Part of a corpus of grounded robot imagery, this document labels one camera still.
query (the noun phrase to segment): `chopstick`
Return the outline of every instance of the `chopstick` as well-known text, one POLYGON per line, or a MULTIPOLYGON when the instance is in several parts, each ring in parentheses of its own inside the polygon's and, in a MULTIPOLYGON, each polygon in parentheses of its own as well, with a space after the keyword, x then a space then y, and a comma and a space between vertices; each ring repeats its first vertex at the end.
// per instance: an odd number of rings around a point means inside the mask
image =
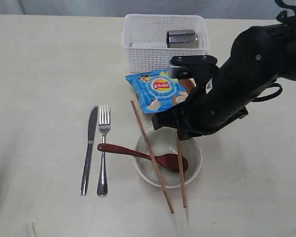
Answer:
MULTIPOLYGON (((173 106, 177 104, 175 95, 172 96, 173 106)), ((184 182, 184 171, 182 163, 182 145, 179 140, 178 133, 176 130, 176 141, 177 141, 177 152, 178 152, 178 162, 179 162, 179 172, 180 172, 180 181, 181 181, 181 192, 182 192, 182 201, 183 207, 187 207, 187 196, 186 196, 186 187, 184 182)))
POLYGON ((130 103, 131 103, 132 106, 133 106, 133 110, 134 110, 134 113, 135 113, 135 115, 136 115, 136 119, 137 119, 138 125, 139 125, 140 130, 141 130, 141 132, 142 132, 142 134, 143 134, 143 138, 144 138, 144 140, 145 140, 145 143, 146 143, 146 145, 147 145, 147 149, 148 149, 149 155, 150 155, 150 157, 151 157, 152 165, 153 165, 153 167, 154 167, 154 169, 155 169, 155 171, 156 171, 156 173, 157 173, 157 176, 158 176, 158 178, 159 178, 159 181, 160 181, 160 184, 161 184, 161 187, 162 187, 162 190, 163 190, 164 196, 166 197, 166 200, 167 200, 167 203, 168 203, 168 205, 169 205, 170 211, 171 211, 171 213, 173 214, 173 213, 174 213, 174 209, 173 209, 172 204, 171 204, 171 201, 170 201, 170 196, 169 196, 169 194, 168 194, 168 191, 167 191, 167 189, 166 189, 166 184, 165 184, 165 182, 164 182, 163 176, 162 176, 162 174, 161 174, 161 172, 160 172, 160 170, 159 170, 159 167, 158 167, 158 165, 157 165, 156 159, 155 159, 154 154, 153 154, 153 152, 152 152, 152 148, 151 148, 151 145, 150 145, 149 140, 148 140, 148 138, 147 138, 147 135, 146 135, 146 133, 145 133, 145 129, 144 129, 144 126, 143 126, 142 120, 141 120, 140 115, 139 115, 139 113, 138 113, 138 110, 137 110, 137 108, 136 108, 135 102, 132 100, 130 103))

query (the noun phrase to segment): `fork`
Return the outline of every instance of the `fork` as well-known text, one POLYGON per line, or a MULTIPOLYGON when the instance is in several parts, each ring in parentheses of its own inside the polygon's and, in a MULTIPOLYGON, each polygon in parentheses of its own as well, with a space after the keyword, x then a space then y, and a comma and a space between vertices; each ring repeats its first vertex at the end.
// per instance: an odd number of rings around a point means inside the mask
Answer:
MULTIPOLYGON (((102 143, 106 142, 107 133, 111 129, 111 110, 108 105, 100 105, 99 109, 99 131, 102 133, 102 143)), ((104 197, 108 194, 107 170, 105 166, 105 152, 101 155, 101 169, 98 182, 97 194, 104 197)))

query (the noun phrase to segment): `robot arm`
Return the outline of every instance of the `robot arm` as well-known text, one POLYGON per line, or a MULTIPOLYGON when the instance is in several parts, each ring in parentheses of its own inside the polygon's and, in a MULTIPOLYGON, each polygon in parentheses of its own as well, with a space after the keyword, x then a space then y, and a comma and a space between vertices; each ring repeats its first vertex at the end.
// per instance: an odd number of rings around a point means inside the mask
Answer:
POLYGON ((296 6, 275 1, 284 10, 278 25, 254 26, 234 41, 230 58, 221 68, 210 55, 173 57, 172 78, 194 78, 196 87, 187 99, 152 118, 154 129, 178 129, 180 140, 213 134, 248 114, 246 105, 272 99, 282 92, 279 77, 296 80, 296 6), (264 90, 278 87, 274 94, 258 97, 264 90))

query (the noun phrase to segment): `white table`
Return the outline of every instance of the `white table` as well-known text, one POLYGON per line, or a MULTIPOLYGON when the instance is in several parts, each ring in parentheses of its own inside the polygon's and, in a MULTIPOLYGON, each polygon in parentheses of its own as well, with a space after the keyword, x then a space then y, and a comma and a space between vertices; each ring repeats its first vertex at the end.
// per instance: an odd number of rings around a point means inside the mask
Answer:
MULTIPOLYGON (((206 22, 219 65, 241 31, 275 23, 206 22)), ((0 237, 26 236, 29 221, 39 237, 296 233, 296 82, 284 79, 280 97, 251 103, 244 119, 197 138, 203 167, 187 186, 189 222, 181 190, 169 191, 171 215, 131 157, 108 155, 109 195, 99 198, 94 149, 88 195, 80 196, 93 105, 111 104, 108 142, 132 148, 140 136, 122 27, 123 18, 0 15, 0 237)))

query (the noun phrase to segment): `bowl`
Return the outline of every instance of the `bowl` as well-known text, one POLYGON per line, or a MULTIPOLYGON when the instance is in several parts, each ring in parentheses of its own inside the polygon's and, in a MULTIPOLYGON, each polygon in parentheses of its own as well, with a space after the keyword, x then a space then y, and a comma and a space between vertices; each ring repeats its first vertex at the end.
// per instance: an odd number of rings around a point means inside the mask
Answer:
MULTIPOLYGON (((167 127, 163 127, 156 131, 151 128, 146 131, 153 154, 155 156, 160 156, 167 153, 177 154, 175 133, 175 129, 167 127)), ((202 154, 201 149, 193 138, 181 141, 181 144, 182 156, 188 161, 188 169, 185 171, 185 184, 188 184, 197 176, 201 169, 202 154)), ((139 138, 135 150, 148 154, 148 149, 142 136, 139 138)), ((161 188, 158 176, 153 168, 151 160, 135 157, 135 166, 138 173, 144 180, 161 188)), ((181 186, 179 173, 174 173, 159 164, 158 166, 166 183, 166 188, 173 189, 181 186)))

